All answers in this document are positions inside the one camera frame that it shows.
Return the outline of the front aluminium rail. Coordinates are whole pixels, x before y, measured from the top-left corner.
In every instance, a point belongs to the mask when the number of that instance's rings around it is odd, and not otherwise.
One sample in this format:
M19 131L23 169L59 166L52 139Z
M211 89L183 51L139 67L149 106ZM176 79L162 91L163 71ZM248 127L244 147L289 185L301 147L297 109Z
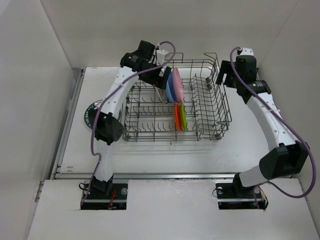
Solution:
M53 179L73 180L89 179L90 173L56 173ZM232 179L233 173L114 173L114 179L132 179L132 180L181 180L181 179Z

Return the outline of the pink plate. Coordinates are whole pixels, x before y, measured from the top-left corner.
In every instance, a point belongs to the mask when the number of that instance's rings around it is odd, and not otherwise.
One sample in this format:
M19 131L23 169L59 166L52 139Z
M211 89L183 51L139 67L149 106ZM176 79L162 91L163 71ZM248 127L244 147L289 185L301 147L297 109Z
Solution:
M172 69L172 84L177 101L183 103L185 100L184 88L180 72L176 67Z

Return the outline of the white plate floral pattern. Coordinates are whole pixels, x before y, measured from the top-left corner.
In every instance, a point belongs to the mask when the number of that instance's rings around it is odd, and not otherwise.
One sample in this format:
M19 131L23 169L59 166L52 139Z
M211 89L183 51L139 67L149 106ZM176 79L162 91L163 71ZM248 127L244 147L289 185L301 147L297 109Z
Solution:
M158 96L159 96L159 99L161 100L161 102L164 104L168 104L170 101L167 97L166 90L161 89L161 88L156 88L156 90L157 90L157 93L158 93Z

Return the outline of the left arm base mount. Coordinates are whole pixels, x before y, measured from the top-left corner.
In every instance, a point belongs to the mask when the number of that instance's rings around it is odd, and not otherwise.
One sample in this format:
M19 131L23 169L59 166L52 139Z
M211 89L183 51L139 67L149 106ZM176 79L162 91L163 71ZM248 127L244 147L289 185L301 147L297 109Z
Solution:
M78 187L82 190L81 210L126 210L129 191L128 181L114 180L99 181L95 177L81 182Z

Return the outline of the white plate teal rim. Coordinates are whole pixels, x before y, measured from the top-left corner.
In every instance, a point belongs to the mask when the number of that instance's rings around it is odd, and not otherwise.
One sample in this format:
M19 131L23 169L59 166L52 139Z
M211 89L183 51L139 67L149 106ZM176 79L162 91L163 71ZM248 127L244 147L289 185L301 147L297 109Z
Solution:
M100 108L95 127L96 131L99 133L115 132L117 134L121 134L124 130L124 126L120 120L121 107L122 103L120 103L119 100L109 99L105 101L101 99L95 101L86 109L84 122L90 129L92 129Z

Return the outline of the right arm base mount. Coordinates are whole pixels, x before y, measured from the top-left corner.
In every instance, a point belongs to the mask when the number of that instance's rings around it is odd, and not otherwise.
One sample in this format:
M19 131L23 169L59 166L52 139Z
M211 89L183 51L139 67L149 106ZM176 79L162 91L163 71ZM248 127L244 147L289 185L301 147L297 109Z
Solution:
M269 200L260 187L237 192L232 182L216 181L212 195L217 198L219 210L265 211L269 206Z

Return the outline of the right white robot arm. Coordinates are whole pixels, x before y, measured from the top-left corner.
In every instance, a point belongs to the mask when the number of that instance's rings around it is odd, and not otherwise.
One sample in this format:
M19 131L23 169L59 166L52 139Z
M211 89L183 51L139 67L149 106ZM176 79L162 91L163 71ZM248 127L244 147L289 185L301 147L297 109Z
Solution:
M300 173L308 157L306 147L281 122L271 89L257 79L256 66L252 55L238 55L235 63L223 60L216 80L218 85L236 89L256 117L269 149L257 166L234 176L231 190L237 197L269 180Z

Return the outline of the grey wire dish rack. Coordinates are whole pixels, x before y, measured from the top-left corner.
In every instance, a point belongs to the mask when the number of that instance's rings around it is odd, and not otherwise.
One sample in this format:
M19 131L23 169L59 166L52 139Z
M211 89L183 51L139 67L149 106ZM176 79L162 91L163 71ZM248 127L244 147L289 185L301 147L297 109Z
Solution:
M188 130L176 127L173 103L163 103L156 87L138 81L131 87L123 104L123 140L221 140L232 117L226 89L216 83L219 74L217 54L205 53L200 59L187 59L178 52L169 67L177 68L182 79Z

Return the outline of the orange plate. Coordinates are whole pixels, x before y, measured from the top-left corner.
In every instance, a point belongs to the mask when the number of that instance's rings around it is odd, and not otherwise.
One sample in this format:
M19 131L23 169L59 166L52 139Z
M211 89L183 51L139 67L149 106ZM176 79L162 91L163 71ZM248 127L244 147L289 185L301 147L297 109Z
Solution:
M178 131L182 131L182 122L181 122L181 114L180 114L180 106L179 103L176 102L174 104L174 121L175 121L175 125Z

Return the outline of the blue plate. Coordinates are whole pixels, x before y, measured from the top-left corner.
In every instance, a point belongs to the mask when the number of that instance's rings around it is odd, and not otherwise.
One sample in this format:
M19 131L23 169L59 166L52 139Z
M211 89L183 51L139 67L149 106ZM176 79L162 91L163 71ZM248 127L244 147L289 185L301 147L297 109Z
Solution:
M166 82L166 89L165 89L165 94L170 103L176 103L177 102L177 97L174 91L173 87L173 76L172 73L169 74L167 82Z

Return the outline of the green plate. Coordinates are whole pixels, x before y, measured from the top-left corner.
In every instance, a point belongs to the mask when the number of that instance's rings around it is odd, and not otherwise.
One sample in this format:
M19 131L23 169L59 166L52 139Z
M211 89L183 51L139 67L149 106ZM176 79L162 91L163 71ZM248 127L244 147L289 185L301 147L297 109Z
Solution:
M188 123L187 123L185 105L183 103L181 103L179 106L179 112L180 112L181 126L184 131L188 131Z

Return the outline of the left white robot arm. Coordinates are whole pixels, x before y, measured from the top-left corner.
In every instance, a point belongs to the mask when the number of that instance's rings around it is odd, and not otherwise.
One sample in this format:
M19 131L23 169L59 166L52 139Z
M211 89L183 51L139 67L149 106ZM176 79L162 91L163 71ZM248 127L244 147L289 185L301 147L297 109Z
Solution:
M93 117L90 147L92 155L98 156L97 165L89 183L89 190L100 198L107 198L112 192L113 160L111 149L122 137L124 126L118 119L122 104L132 86L143 81L164 90L171 72L166 58L169 52L142 40L137 50L127 52L120 60L114 82L96 109L90 112Z

